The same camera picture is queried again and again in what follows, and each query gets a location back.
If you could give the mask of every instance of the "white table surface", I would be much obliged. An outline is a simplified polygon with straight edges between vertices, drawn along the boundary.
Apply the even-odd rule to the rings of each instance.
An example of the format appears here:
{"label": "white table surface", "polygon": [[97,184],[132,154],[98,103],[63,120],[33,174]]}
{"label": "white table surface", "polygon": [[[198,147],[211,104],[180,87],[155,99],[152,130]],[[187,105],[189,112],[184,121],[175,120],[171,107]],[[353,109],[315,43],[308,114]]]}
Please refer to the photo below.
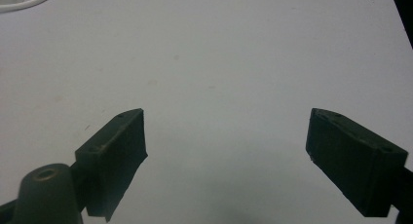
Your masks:
{"label": "white table surface", "polygon": [[140,107],[149,158],[111,223],[394,223],[395,209],[363,218],[305,143],[318,107],[413,152],[412,63],[393,0],[49,0],[1,14],[0,202]]}

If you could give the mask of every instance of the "white surface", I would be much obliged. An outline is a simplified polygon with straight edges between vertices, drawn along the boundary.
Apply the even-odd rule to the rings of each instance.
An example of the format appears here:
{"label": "white surface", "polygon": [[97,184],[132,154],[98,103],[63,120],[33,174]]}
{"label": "white surface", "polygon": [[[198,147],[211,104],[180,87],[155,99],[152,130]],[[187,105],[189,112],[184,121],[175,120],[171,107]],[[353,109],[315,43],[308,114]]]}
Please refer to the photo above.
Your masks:
{"label": "white surface", "polygon": [[50,0],[2,14],[0,202],[141,107],[149,158],[111,223],[394,223],[393,209],[363,218],[305,142],[319,107],[413,152],[412,62],[393,0]]}

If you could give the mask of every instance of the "round hole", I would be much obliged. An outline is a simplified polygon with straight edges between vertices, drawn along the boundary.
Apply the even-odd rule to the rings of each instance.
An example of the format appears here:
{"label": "round hole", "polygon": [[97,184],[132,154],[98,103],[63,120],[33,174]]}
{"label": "round hole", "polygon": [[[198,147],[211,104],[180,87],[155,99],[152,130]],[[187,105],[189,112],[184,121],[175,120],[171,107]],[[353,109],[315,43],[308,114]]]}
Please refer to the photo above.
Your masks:
{"label": "round hole", "polygon": [[57,174],[57,169],[55,168],[47,168],[45,170],[42,170],[38,172],[35,176],[34,179],[37,181],[45,181],[48,180],[52,177],[54,177]]}

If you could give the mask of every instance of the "dark green clamp jaw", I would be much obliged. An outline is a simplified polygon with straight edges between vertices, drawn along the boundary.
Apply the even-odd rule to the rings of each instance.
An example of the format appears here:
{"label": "dark green clamp jaw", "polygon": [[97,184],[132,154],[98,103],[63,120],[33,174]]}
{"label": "dark green clamp jaw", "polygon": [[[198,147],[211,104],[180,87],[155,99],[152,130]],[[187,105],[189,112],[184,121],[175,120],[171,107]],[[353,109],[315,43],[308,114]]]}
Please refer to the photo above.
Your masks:
{"label": "dark green clamp jaw", "polygon": [[37,168],[21,182],[19,197],[0,206],[0,224],[80,224],[80,212],[109,221],[148,156],[143,110],[117,115],[76,150],[71,167]]}
{"label": "dark green clamp jaw", "polygon": [[413,217],[404,149],[341,114],[313,109],[306,150],[363,216],[386,217],[394,205]]}

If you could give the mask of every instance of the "white table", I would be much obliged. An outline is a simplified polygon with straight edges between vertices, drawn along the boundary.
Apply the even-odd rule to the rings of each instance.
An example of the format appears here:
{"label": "white table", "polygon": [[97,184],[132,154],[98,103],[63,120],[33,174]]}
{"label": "white table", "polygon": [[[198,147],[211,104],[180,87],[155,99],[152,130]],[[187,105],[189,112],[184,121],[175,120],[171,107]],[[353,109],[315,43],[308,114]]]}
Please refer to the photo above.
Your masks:
{"label": "white table", "polygon": [[140,107],[149,158],[113,224],[394,223],[395,209],[363,218],[305,143],[319,107],[412,153],[412,63],[393,0],[49,0],[2,14],[0,202]]}

